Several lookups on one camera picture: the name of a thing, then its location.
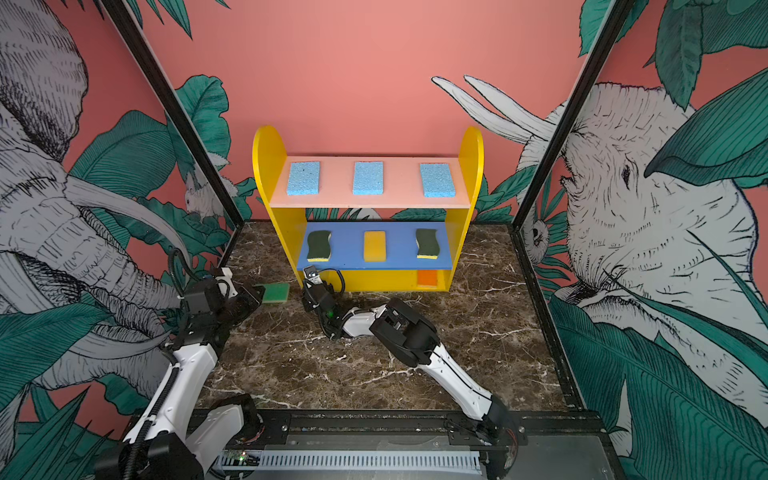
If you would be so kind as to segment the orange yellow sponge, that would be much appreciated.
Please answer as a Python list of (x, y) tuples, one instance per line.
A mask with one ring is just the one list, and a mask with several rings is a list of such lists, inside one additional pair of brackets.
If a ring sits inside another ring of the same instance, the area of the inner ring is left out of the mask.
[(437, 288), (438, 272), (436, 270), (418, 270), (416, 284), (418, 288)]

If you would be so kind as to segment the black frame post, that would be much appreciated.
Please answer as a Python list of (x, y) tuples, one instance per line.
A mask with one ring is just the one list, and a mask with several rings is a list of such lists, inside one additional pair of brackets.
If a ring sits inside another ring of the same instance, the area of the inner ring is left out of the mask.
[(118, 30), (166, 113), (170, 116), (171, 122), (181, 136), (182, 143), (190, 151), (196, 164), (209, 181), (226, 214), (233, 221), (235, 228), (242, 227), (245, 223), (243, 217), (231, 195), (227, 192), (221, 176), (215, 169), (204, 143), (183, 108), (176, 91), (170, 85), (167, 75), (146, 42), (138, 23), (133, 18), (131, 9), (124, 1), (105, 0), (100, 1), (100, 4)]
[(543, 158), (513, 220), (513, 232), (522, 230), (524, 220), (531, 210), (538, 193), (541, 191), (547, 175), (560, 157), (562, 148), (589, 97), (590, 90), (595, 84), (633, 5), (634, 1), (631, 0), (619, 0), (611, 3), (582, 72), (570, 98), (565, 104), (561, 119), (556, 126), (552, 138), (548, 141)]

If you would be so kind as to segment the yellow pink blue shelf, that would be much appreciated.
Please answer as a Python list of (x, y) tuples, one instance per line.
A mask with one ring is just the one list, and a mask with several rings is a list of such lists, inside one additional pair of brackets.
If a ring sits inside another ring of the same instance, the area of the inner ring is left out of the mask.
[[(354, 156), (291, 156), (273, 126), (260, 127), (254, 136), (252, 164), (261, 200), (278, 235), (293, 274), (316, 266), (335, 287), (351, 292), (447, 291), (459, 263), (483, 180), (485, 152), (481, 132), (470, 127), (459, 153), (449, 157), (380, 157), (384, 164), (382, 195), (353, 194), (354, 165), (367, 161)], [(293, 162), (319, 161), (316, 195), (288, 196), (286, 187)], [(456, 189), (454, 198), (425, 198), (419, 165), (447, 163)], [(418, 259), (415, 232), (437, 230), (440, 256)], [(332, 255), (327, 262), (308, 262), (307, 236), (329, 230)], [(366, 263), (364, 233), (385, 231), (387, 261)], [(418, 288), (418, 270), (436, 270), (437, 288)]]

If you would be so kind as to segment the bright green sponge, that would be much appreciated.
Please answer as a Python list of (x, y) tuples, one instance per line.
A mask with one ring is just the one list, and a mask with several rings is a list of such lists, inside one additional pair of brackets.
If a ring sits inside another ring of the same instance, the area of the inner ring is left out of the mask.
[(282, 304), (289, 298), (289, 283), (261, 284), (261, 287), (263, 288), (263, 304)]

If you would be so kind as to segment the dark green sponge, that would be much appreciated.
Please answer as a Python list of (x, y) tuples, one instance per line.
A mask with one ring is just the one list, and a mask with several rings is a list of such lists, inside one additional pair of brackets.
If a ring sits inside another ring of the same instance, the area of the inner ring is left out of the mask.
[(307, 236), (308, 262), (327, 262), (332, 255), (330, 239), (332, 232), (329, 230), (314, 230)]
[(437, 230), (419, 228), (415, 232), (417, 244), (417, 258), (437, 260), (440, 256), (440, 244), (437, 238)]

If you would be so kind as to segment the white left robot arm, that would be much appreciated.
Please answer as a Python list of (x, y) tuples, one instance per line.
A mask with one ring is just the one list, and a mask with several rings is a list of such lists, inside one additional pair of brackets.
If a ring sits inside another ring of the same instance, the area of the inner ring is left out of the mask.
[(189, 428), (195, 405), (231, 330), (261, 305), (262, 286), (205, 278), (182, 296), (188, 318), (164, 351), (168, 370), (149, 405), (121, 443), (94, 463), (98, 479), (202, 479), (228, 443), (248, 443), (264, 431), (250, 395), (218, 401)]

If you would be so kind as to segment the black left frame post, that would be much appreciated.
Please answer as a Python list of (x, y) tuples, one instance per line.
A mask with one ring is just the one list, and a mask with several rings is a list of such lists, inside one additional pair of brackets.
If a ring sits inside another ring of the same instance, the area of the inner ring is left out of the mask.
[(167, 75), (146, 42), (138, 23), (133, 18), (131, 9), (124, 1), (105, 0), (100, 1), (100, 4), (118, 30), (166, 113), (170, 116), (171, 122), (181, 136), (182, 143), (190, 151), (196, 164), (209, 181), (226, 214), (233, 221), (235, 228), (242, 227), (245, 223), (243, 217), (231, 195), (227, 192), (221, 176), (215, 169), (204, 143), (183, 108), (176, 91), (170, 85)]

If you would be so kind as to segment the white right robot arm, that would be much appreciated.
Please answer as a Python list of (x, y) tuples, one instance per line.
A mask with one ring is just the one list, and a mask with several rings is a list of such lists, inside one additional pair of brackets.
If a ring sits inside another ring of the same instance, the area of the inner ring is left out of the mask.
[(337, 298), (330, 283), (318, 277), (303, 281), (304, 308), (317, 316), (326, 337), (376, 338), (404, 365), (435, 380), (475, 422), (474, 435), (481, 441), (495, 444), (518, 439), (518, 427), (506, 405), (453, 359), (430, 320), (399, 298), (373, 309), (347, 311)]

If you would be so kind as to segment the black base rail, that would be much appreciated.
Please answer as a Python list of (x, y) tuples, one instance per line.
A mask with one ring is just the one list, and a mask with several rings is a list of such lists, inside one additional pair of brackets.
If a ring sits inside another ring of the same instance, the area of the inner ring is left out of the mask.
[[(209, 410), (195, 408), (189, 428), (195, 430)], [(518, 439), (495, 444), (487, 444), (475, 436), (475, 422), (459, 410), (257, 411), (264, 420), (261, 436), (248, 443), (232, 441), (219, 456), (241, 450), (474, 451), (479, 453), (483, 473), (402, 470), (222, 473), (212, 465), (204, 478), (623, 479), (626, 476), (602, 419), (590, 411), (510, 411), (518, 427)]]

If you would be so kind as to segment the blue sponge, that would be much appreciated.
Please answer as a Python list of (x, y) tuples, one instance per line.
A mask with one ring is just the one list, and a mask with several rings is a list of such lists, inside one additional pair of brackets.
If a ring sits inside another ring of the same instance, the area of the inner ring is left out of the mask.
[(353, 194), (357, 196), (382, 195), (384, 190), (384, 164), (381, 161), (361, 161), (354, 165)]
[(456, 196), (449, 164), (422, 163), (419, 165), (419, 170), (425, 198), (454, 198)]
[(289, 169), (286, 194), (288, 196), (318, 194), (320, 169), (319, 161), (293, 162)]

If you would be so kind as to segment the black right frame post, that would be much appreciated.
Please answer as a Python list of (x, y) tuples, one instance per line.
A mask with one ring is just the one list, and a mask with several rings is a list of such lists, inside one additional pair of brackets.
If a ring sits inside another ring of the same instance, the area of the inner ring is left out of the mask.
[(560, 157), (562, 148), (589, 97), (590, 90), (595, 84), (633, 5), (634, 1), (631, 0), (619, 0), (611, 3), (582, 72), (570, 98), (565, 104), (561, 119), (556, 126), (552, 138), (548, 141), (543, 158), (513, 220), (513, 232), (522, 230), (524, 220), (531, 210), (538, 193), (541, 191), (547, 175)]

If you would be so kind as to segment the white vent strip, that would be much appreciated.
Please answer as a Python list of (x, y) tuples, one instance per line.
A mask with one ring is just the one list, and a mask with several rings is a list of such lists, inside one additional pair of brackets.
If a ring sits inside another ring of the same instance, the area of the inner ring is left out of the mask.
[(249, 450), (222, 453), (213, 467), (222, 473), (261, 471), (426, 471), (480, 475), (474, 451)]

